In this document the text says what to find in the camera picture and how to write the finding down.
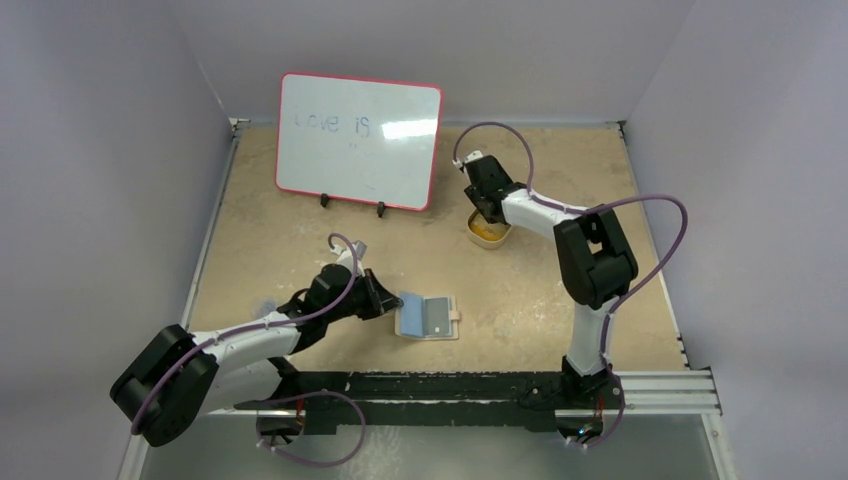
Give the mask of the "beige card holder wallet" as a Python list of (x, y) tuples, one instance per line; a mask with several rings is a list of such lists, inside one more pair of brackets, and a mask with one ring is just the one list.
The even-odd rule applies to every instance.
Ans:
[(402, 305), (395, 310), (395, 334), (420, 341), (457, 340), (461, 313), (454, 296), (399, 294)]

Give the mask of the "grey credit card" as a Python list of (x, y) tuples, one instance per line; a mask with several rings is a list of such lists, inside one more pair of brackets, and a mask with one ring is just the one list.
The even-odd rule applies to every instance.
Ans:
[(426, 338), (448, 338), (453, 334), (449, 297), (429, 297), (424, 300), (423, 333)]

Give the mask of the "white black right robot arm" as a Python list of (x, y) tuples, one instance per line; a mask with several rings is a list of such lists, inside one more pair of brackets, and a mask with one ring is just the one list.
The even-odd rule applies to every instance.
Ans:
[(465, 194), (486, 222), (524, 228), (555, 244), (563, 286), (575, 303), (561, 392), (573, 406), (588, 405), (607, 377), (611, 308), (638, 275), (616, 214), (589, 213), (541, 196), (514, 181), (495, 157), (479, 151), (453, 164), (466, 175)]

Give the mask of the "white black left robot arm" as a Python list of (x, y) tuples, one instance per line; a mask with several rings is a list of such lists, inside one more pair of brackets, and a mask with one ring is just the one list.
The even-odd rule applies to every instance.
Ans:
[(311, 284), (251, 322), (190, 333), (178, 324), (161, 329), (113, 383), (110, 399), (131, 432), (160, 447), (185, 432), (198, 415), (253, 400), (284, 409), (297, 399), (298, 382), (282, 372), (285, 356), (301, 352), (348, 317), (370, 320), (404, 304), (365, 268), (324, 266)]

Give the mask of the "beige oval card tray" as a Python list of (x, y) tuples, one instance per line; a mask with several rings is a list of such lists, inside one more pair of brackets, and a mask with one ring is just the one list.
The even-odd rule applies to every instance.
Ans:
[(471, 212), (466, 222), (466, 235), (469, 240), (487, 250), (500, 248), (509, 237), (510, 231), (510, 225), (489, 223), (476, 210)]

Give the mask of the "pink framed whiteboard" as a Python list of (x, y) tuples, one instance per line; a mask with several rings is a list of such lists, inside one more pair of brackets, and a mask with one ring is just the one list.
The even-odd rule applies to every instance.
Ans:
[(410, 211), (428, 208), (440, 87), (288, 72), (279, 92), (278, 189)]

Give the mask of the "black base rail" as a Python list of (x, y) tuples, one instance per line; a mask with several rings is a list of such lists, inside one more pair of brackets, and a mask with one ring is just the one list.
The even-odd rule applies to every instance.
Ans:
[(342, 425), (516, 427), (579, 441), (603, 433), (620, 411), (623, 387), (605, 370), (597, 389), (573, 392), (559, 371), (344, 372), (299, 371), (283, 358), (275, 391), (236, 404), (238, 410), (300, 410), (309, 435)]

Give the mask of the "aluminium extrusion frame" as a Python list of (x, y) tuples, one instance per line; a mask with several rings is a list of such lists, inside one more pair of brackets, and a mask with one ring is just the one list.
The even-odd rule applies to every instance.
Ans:
[(710, 370), (620, 372), (625, 412), (632, 415), (721, 414)]

